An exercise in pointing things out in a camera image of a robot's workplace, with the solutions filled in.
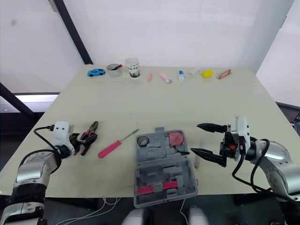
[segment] yellow object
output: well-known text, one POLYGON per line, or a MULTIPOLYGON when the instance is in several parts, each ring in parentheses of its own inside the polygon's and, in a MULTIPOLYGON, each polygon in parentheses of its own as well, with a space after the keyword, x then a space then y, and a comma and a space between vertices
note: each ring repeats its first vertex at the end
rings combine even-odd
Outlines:
POLYGON ((203 73, 202 73, 202 76, 204 78, 209 78, 213 75, 214 71, 208 69, 208 70, 204 70, 203 73))

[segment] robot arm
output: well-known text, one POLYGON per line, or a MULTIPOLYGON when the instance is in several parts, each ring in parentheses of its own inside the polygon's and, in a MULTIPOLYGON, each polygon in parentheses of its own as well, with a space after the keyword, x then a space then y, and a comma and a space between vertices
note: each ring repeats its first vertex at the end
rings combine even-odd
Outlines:
POLYGON ((227 158, 238 161, 232 173, 235 179, 250 185, 256 192, 263 191, 276 196, 288 223, 293 224, 300 219, 300 166, 292 162, 283 145, 250 137, 245 117, 235 118, 232 125, 204 123, 197 126, 209 132, 225 133, 225 136, 220 144, 219 155, 209 150, 192 148, 195 154, 223 167, 226 167, 227 158), (244 159, 255 165, 251 172, 251 183, 235 176, 244 159), (258 166, 265 173, 272 192, 253 184, 258 166))
POLYGON ((0 225, 45 225, 43 220, 45 192, 50 175, 58 169, 63 158, 74 154, 70 142, 73 125, 57 122, 47 127, 54 133, 54 150, 34 151, 22 160, 17 172, 8 206, 4 209, 0 225))

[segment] black cable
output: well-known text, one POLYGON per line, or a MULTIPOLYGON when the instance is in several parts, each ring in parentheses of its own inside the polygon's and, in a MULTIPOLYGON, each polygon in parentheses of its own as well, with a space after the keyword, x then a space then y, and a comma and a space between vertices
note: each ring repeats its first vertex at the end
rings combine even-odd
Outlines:
POLYGON ((260 157, 258 158, 257 162, 255 163, 254 167, 253 167, 253 170, 251 172, 251 176, 250 176, 250 183, 251 183, 251 187, 253 188, 254 191, 256 192, 259 192, 255 187, 254 187, 254 182, 253 182, 253 179, 254 179, 254 174, 258 168, 258 166, 260 165, 263 157, 266 155, 268 149, 269 149, 269 146, 270 146, 270 141, 268 139, 262 139, 262 141, 265 141, 266 142, 266 147, 264 148, 264 150, 262 151, 262 154, 260 155, 260 157))
POLYGON ((30 156, 31 154, 34 154, 34 153, 37 153, 37 152, 41 152, 41 151, 49 151, 49 152, 53 152, 54 153, 54 156, 55 156, 55 159, 56 159, 56 163, 57 163, 57 167, 51 172, 51 173, 54 173, 55 171, 58 170, 58 168, 60 167, 61 165, 61 155, 60 153, 57 151, 57 149, 47 140, 45 139, 42 135, 40 135, 37 131, 38 130, 44 130, 44 129, 49 129, 51 131, 53 131, 54 129, 54 125, 51 125, 51 126, 47 126, 47 127, 38 127, 36 129, 33 130, 34 134, 36 136, 38 136, 39 138, 41 138, 44 142, 46 142, 53 150, 37 150, 37 151, 34 151, 32 153, 29 153, 28 155, 26 155, 24 157, 24 159, 22 160, 21 164, 22 165, 25 161, 25 159, 30 156))
POLYGON ((49 130, 53 131, 53 128, 54 128, 54 125, 47 126, 47 127, 39 127, 39 128, 34 129, 33 132, 35 133, 36 136, 38 136, 40 139, 42 139, 44 142, 46 142, 53 149, 53 151, 58 152, 57 149, 47 139, 45 139, 42 135, 40 135, 37 132, 38 130, 45 130, 45 129, 49 129, 49 130))
POLYGON ((176 148, 175 145, 173 145, 173 148, 175 148, 175 149, 176 149, 180 154, 182 154, 182 155, 188 155, 188 154, 189 154, 188 151, 179 151, 179 150, 176 148))
POLYGON ((243 180, 243 179, 241 179, 241 178, 235 176, 235 174, 237 173, 237 171, 240 169, 240 167, 241 167, 241 165, 242 165, 242 163, 243 163, 243 161, 244 161, 244 158, 245 158, 245 155, 241 155, 241 156, 240 156, 240 160, 239 160, 237 166, 235 167, 235 169, 234 169, 233 172, 232 172, 233 178, 235 178, 235 179, 238 180, 239 182, 242 182, 243 184, 246 184, 246 185, 251 186, 251 187, 253 188, 253 190, 256 191, 256 192, 258 192, 258 193, 259 193, 259 192, 264 192, 264 193, 266 193, 266 194, 269 194, 269 195, 272 195, 272 196, 276 196, 276 197, 278 197, 278 198, 281 198, 281 199, 286 200, 287 202, 294 203, 295 205, 300 206, 300 202, 297 202, 297 201, 294 201, 294 200, 292 200, 292 199, 289 199, 288 197, 285 197, 285 196, 283 196, 283 195, 280 195, 280 194, 271 192, 271 191, 269 191, 268 189, 264 189, 264 188, 259 187, 259 186, 257 186, 257 185, 251 184, 251 183, 249 183, 249 182, 247 182, 247 181, 245 181, 245 180, 243 180))
POLYGON ((24 163, 25 160, 28 158, 28 156, 31 156, 31 155, 33 155, 33 154, 35 154, 35 153, 38 153, 38 152, 45 152, 45 151, 52 152, 52 153, 54 154, 54 156, 55 156, 56 163, 57 163, 57 167, 51 172, 51 173, 54 173, 55 171, 58 170, 58 168, 59 168, 60 165, 61 165, 61 157, 60 157, 60 154, 59 154, 58 152, 53 151, 53 150, 49 150, 49 149, 41 149, 41 150, 33 151, 33 152, 27 154, 27 155, 22 159, 22 161, 20 162, 19 167, 23 165, 23 163, 24 163))

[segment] gray tool case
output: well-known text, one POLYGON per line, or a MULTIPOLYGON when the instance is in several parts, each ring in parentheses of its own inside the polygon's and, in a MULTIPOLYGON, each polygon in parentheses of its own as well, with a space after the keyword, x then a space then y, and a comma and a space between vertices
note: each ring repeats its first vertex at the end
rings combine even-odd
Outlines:
POLYGON ((155 133, 139 135, 135 142, 136 163, 134 206, 142 208, 165 202, 194 197, 198 193, 197 182, 190 160, 179 151, 188 151, 182 130, 165 131, 163 127, 155 133), (170 145, 169 133, 180 132, 184 139, 176 149, 170 145), (141 137, 147 137, 145 147, 138 144, 141 137), (177 187, 169 185, 177 182, 177 187))

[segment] toy car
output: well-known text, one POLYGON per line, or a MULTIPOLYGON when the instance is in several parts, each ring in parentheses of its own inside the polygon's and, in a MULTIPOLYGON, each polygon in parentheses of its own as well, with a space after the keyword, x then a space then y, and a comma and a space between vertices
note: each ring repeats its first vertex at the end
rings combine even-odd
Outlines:
POLYGON ((88 72, 88 76, 99 76, 105 74, 104 69, 93 69, 88 72))

